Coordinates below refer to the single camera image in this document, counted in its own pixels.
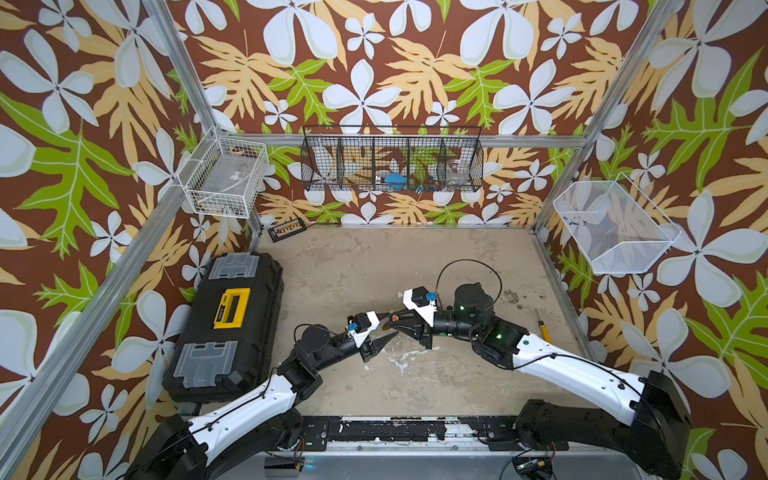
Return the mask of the white mesh basket right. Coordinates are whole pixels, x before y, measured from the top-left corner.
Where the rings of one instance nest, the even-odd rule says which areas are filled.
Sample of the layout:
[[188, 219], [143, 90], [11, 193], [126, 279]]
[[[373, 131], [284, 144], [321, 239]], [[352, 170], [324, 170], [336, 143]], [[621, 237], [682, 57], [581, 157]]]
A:
[[683, 233], [625, 174], [576, 181], [553, 206], [597, 275], [644, 274]]

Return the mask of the small black tray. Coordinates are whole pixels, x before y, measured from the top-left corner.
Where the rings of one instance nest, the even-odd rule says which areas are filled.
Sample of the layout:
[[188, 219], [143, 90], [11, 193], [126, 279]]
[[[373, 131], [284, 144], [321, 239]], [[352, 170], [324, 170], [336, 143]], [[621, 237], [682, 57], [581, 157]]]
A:
[[307, 230], [307, 224], [301, 218], [293, 218], [284, 223], [271, 226], [267, 232], [273, 243], [285, 240]]

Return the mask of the black yellow toolbox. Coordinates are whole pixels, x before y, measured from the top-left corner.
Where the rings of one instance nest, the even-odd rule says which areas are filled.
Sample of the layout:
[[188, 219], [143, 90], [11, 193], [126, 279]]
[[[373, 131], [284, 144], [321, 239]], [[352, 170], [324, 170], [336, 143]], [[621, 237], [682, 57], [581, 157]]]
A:
[[282, 274], [266, 253], [228, 253], [210, 262], [163, 378], [172, 400], [228, 402], [268, 379]]

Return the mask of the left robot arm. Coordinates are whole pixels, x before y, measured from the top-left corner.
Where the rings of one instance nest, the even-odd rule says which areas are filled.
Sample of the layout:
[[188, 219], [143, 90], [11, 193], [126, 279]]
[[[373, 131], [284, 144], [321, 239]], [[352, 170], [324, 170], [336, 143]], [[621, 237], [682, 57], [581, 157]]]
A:
[[122, 477], [216, 479], [252, 455], [293, 445], [303, 423], [296, 406], [319, 389], [320, 371], [353, 356], [367, 362], [378, 355], [398, 335], [374, 337], [380, 324], [374, 312], [349, 317], [340, 333], [308, 324], [264, 383], [206, 414], [172, 416]]

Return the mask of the blue item in basket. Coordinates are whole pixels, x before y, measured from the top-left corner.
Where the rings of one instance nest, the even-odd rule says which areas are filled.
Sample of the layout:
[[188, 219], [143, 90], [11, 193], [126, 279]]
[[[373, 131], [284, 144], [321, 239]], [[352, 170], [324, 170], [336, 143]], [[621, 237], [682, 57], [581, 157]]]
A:
[[387, 175], [384, 179], [384, 183], [391, 192], [401, 191], [408, 187], [408, 179], [396, 173]]

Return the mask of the yellow handled screwdriver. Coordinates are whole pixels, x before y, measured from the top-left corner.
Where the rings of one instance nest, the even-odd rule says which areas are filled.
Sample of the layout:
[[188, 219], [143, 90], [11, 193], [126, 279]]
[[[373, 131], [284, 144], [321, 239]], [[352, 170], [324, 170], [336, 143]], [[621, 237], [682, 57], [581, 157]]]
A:
[[549, 333], [547, 325], [544, 322], [542, 314], [540, 313], [540, 311], [538, 309], [535, 309], [534, 312], [536, 314], [537, 324], [538, 324], [538, 327], [539, 327], [540, 336], [541, 336], [542, 340], [547, 342], [547, 343], [551, 343], [552, 342], [551, 335]]

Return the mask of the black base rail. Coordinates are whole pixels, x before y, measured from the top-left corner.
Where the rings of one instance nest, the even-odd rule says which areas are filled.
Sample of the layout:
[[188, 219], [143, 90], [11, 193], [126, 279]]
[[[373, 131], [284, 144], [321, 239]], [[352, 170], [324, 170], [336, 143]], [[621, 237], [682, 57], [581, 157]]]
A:
[[522, 451], [528, 447], [514, 428], [515, 416], [305, 416], [282, 446], [300, 443], [307, 451], [326, 451], [332, 442], [397, 445], [448, 443], [467, 440], [492, 451]]

